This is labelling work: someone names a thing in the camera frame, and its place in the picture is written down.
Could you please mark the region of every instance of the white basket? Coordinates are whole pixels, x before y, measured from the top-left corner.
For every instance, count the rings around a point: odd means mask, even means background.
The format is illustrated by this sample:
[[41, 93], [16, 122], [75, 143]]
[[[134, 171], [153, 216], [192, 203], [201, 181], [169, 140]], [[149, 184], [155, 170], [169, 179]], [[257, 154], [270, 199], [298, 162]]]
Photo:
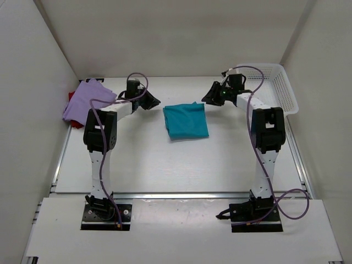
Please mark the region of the white basket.
[[[262, 102], [271, 107], [281, 107], [284, 115], [298, 112], [298, 104], [288, 80], [284, 67], [276, 63], [243, 63], [237, 66], [253, 66], [264, 73], [265, 80], [262, 87], [255, 93]], [[247, 77], [245, 88], [254, 90], [261, 82], [261, 74], [251, 68], [236, 69], [237, 73], [242, 73]]]

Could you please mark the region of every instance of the red cloth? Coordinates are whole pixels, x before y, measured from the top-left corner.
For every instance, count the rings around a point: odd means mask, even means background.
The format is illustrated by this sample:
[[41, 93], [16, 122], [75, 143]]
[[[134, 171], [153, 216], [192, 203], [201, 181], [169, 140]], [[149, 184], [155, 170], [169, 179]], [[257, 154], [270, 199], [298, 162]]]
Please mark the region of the red cloth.
[[[74, 94], [75, 94], [75, 92], [69, 92], [69, 93], [68, 93], [68, 101], [71, 100], [71, 98], [72, 98], [72, 96], [73, 96]], [[83, 125], [82, 125], [81, 123], [78, 123], [78, 122], [75, 121], [75, 120], [71, 120], [71, 126], [72, 126], [73, 128], [77, 128], [77, 129], [83, 127]]]

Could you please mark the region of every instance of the purple cloth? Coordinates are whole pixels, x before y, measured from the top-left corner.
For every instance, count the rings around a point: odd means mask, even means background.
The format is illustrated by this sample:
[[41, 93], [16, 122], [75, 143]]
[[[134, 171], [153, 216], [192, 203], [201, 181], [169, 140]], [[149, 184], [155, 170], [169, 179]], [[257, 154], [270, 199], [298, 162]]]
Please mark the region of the purple cloth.
[[[116, 93], [105, 88], [100, 82], [91, 79], [89, 82], [81, 81], [75, 94], [68, 103], [62, 119], [65, 121], [75, 120], [86, 125], [88, 111], [91, 108], [89, 100], [99, 99], [111, 102], [116, 98]], [[93, 102], [95, 108], [108, 106], [106, 103]]]

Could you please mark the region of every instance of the gray wall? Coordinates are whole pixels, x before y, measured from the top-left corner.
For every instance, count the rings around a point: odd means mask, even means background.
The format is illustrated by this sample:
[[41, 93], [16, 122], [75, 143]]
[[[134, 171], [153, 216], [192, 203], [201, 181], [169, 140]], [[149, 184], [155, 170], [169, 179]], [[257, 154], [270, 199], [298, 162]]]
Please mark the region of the gray wall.
[[0, 1], [0, 263], [20, 263], [78, 81], [32, 0]]
[[214, 76], [279, 63], [307, 0], [42, 0], [79, 78]]
[[318, 0], [285, 64], [300, 107], [289, 120], [346, 263], [352, 263], [351, 14], [350, 0]]

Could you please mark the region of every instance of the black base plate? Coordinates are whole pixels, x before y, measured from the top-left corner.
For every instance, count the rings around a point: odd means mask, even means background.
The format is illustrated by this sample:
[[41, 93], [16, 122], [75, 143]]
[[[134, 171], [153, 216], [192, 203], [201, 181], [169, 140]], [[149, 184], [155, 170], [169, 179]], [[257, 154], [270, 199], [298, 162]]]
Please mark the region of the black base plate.
[[115, 216], [111, 216], [110, 219], [100, 218], [99, 215], [92, 212], [90, 206], [86, 204], [82, 216], [81, 230], [129, 231], [132, 205], [117, 203], [117, 206], [121, 214], [122, 229], [118, 229], [117, 224], [115, 223]]
[[234, 225], [234, 223], [243, 223], [252, 221], [265, 215], [268, 211], [260, 213], [245, 213], [236, 214], [236, 212], [243, 212], [245, 205], [243, 203], [230, 204], [230, 218], [232, 233], [269, 233], [269, 232], [283, 232], [280, 214], [277, 209], [274, 209], [266, 218], [259, 223], [249, 225]]

